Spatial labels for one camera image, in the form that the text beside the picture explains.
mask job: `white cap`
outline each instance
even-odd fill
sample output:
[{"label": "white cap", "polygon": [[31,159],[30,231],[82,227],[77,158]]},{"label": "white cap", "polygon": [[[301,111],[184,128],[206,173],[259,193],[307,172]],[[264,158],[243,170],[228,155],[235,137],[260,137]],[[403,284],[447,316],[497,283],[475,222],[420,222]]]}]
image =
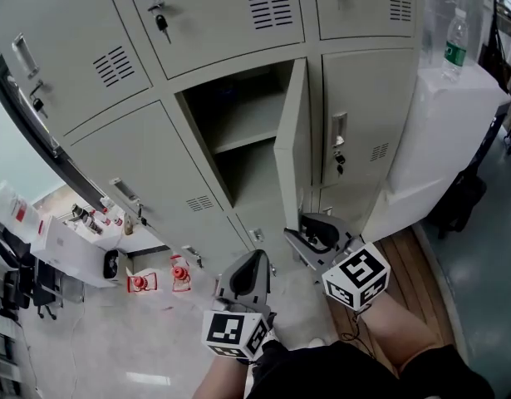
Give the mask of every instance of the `white cap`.
[{"label": "white cap", "polygon": [[462,9],[458,9],[456,8],[454,10],[454,14],[457,16],[457,17],[461,17],[462,19],[465,19],[465,11],[463,11]]}]

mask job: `black bag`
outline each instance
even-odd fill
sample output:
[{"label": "black bag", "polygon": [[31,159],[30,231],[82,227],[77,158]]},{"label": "black bag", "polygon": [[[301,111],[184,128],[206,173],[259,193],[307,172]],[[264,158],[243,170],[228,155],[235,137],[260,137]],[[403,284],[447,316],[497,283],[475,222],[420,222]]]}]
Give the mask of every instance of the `black bag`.
[{"label": "black bag", "polygon": [[427,220],[439,228],[438,238],[447,232],[462,232],[471,211],[486,192],[486,184],[477,176],[474,167],[461,171],[438,204],[430,211]]}]

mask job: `ventilation slot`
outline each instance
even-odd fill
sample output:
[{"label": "ventilation slot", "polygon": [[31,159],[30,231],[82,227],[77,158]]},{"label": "ventilation slot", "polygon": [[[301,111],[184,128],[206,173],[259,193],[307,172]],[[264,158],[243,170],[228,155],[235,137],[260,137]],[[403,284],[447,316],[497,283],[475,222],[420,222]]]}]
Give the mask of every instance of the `ventilation slot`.
[{"label": "ventilation slot", "polygon": [[187,204],[193,211],[200,211],[202,209],[210,209],[211,207],[214,207],[213,202],[207,195],[200,196],[199,198],[189,199]]},{"label": "ventilation slot", "polygon": [[390,0],[390,20],[410,22],[412,20],[412,0]]},{"label": "ventilation slot", "polygon": [[256,30],[293,23],[290,0],[249,0]]},{"label": "ventilation slot", "polygon": [[135,74],[133,66],[122,46],[117,47],[93,62],[96,72],[106,87],[113,86],[127,76]]},{"label": "ventilation slot", "polygon": [[385,143],[384,145],[379,145],[373,148],[373,151],[371,152],[371,158],[370,162],[373,162],[375,160],[379,160],[380,158],[383,158],[386,156],[386,153],[388,152],[388,144]]}]

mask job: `shoe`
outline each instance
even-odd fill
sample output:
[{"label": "shoe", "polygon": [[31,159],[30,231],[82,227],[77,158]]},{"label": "shoe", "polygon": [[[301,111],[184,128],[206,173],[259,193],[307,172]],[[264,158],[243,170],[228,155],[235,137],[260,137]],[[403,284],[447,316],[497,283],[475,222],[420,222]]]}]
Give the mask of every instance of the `shoe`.
[{"label": "shoe", "polygon": [[275,328],[272,328],[270,331],[266,333],[266,337],[263,339],[263,344],[261,346],[263,346],[267,342],[271,342],[272,340],[279,342],[279,338],[275,333]]},{"label": "shoe", "polygon": [[313,338],[311,342],[308,343],[308,348],[313,349],[315,347],[323,347],[325,345],[325,342],[321,338]]}]

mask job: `wooden floor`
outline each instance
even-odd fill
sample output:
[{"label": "wooden floor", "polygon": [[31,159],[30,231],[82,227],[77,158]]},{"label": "wooden floor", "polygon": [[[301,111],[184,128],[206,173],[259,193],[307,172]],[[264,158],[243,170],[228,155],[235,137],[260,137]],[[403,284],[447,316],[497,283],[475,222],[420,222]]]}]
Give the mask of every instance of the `wooden floor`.
[{"label": "wooden floor", "polygon": [[[388,238],[375,243],[391,266],[387,292],[402,306],[424,321],[436,334],[442,344],[454,344],[453,331],[445,310],[440,290],[423,255],[420,245],[410,228],[401,230]],[[332,298],[327,298],[339,337],[343,333],[356,331],[352,323],[353,312]],[[360,336],[377,361],[396,374],[379,345],[368,332],[366,325],[359,320]],[[362,351],[365,347],[355,340],[351,342]]]}]

